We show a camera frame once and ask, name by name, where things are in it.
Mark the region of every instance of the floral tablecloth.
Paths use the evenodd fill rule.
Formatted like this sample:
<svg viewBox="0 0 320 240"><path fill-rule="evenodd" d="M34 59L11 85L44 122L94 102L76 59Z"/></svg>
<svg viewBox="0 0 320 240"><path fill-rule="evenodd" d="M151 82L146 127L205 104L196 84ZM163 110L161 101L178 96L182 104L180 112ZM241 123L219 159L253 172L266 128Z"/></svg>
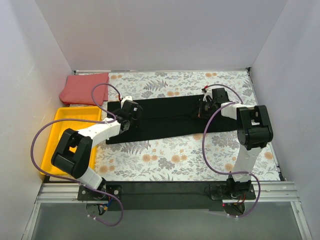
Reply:
<svg viewBox="0 0 320 240"><path fill-rule="evenodd" d="M134 100L198 95L204 86L220 83L236 90L245 104L257 104L246 71L122 72L110 73L109 77L123 96ZM231 101L238 100L229 90L228 94ZM118 95L109 88L109 100L117 99ZM201 133L112 145L102 142L97 147L95 171L107 181L225 181L227 176L206 166L201 143ZM239 147L235 131L206 136L208 161L219 171L233 169ZM262 181L280 180L269 145L258 156L252 172Z"/></svg>

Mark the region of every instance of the yellow plastic tray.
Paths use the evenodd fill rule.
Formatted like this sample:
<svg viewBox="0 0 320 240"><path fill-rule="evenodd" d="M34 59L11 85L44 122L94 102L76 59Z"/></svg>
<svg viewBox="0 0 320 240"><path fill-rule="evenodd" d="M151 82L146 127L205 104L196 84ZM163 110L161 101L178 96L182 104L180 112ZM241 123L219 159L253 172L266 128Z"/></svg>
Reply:
<svg viewBox="0 0 320 240"><path fill-rule="evenodd" d="M60 107L56 111L54 120L58 119L86 119L101 121L101 109L97 106L82 106L82 107ZM61 121L54 123L49 135L48 143L44 152L41 169L55 175L67 175L67 173L61 171L57 167L51 164L51 158L56 150L58 142L62 133L66 129L85 129L94 125L95 123L81 122L81 121ZM96 163L97 147L91 150L89 167L94 169Z"/></svg>

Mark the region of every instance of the black fabric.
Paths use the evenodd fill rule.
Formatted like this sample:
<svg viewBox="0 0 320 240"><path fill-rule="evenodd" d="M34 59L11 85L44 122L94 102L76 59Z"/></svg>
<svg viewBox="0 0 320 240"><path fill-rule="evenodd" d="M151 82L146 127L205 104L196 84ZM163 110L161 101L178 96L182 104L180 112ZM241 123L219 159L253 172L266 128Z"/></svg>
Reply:
<svg viewBox="0 0 320 240"><path fill-rule="evenodd" d="M163 139L203 133L208 119L198 118L199 99L203 95L134 100L143 108L141 125L106 140L106 144ZM108 102L108 111L119 109L120 102ZM208 132L228 132L237 129L237 122L219 113Z"/></svg>

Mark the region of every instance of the red cloth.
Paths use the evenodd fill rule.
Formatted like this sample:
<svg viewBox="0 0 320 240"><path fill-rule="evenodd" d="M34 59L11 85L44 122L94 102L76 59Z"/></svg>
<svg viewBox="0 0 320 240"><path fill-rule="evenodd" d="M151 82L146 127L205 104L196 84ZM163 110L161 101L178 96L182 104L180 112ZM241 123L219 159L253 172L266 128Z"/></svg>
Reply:
<svg viewBox="0 0 320 240"><path fill-rule="evenodd" d="M108 73L90 75L70 75L66 80L64 89L59 95L60 100L68 104L89 104L95 105L91 98L91 91L97 84L108 83ZM94 99L102 105L108 101L108 86L101 85L94 90Z"/></svg>

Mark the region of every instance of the white wall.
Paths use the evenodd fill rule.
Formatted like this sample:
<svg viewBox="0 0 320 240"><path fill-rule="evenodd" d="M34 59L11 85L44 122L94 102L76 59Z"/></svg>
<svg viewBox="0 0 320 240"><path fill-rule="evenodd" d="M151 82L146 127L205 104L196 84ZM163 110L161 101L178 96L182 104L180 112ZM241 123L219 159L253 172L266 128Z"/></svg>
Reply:
<svg viewBox="0 0 320 240"><path fill-rule="evenodd" d="M252 67L268 106L273 146L294 181L313 239L320 239L320 2L289 0Z"/></svg>
<svg viewBox="0 0 320 240"><path fill-rule="evenodd" d="M287 0L36 0L73 70L244 69Z"/></svg>
<svg viewBox="0 0 320 240"><path fill-rule="evenodd" d="M0 29L0 239L18 240L41 185L30 144L72 71L34 0L0 1ZM37 142L38 163L47 139Z"/></svg>

